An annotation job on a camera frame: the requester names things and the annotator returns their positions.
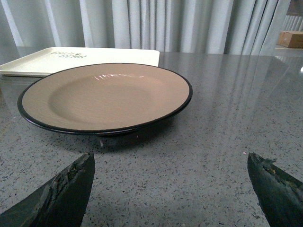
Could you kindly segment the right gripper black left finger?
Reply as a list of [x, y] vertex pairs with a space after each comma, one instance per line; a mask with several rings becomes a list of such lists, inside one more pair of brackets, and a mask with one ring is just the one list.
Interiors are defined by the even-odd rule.
[[2, 227], [79, 227], [94, 180], [93, 153], [85, 153], [0, 215]]

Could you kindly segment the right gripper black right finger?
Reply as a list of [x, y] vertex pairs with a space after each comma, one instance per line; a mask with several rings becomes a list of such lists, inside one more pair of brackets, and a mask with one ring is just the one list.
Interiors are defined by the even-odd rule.
[[303, 183], [274, 165], [274, 160], [249, 153], [247, 168], [259, 205], [272, 227], [303, 225]]

